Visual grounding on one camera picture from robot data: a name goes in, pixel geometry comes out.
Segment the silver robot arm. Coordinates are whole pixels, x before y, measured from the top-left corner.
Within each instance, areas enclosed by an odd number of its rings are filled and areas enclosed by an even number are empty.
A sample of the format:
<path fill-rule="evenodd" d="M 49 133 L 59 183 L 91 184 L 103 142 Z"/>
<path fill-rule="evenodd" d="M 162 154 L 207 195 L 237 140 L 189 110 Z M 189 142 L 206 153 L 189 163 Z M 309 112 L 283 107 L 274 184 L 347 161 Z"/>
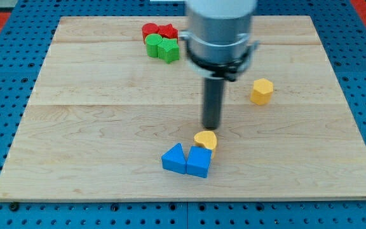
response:
<path fill-rule="evenodd" d="M 203 77 L 202 125 L 219 128 L 224 84 L 236 81 L 249 67 L 258 43 L 249 43 L 257 0 L 186 1 L 189 63 Z"/>

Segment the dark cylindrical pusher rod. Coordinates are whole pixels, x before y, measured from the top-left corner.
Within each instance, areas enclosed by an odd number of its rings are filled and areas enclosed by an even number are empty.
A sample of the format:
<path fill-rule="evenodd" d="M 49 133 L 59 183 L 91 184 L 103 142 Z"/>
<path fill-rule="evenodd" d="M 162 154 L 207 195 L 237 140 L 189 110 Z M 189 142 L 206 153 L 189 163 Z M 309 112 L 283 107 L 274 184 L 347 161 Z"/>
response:
<path fill-rule="evenodd" d="M 202 125 L 208 130 L 220 126 L 224 84 L 224 80 L 204 79 Z"/>

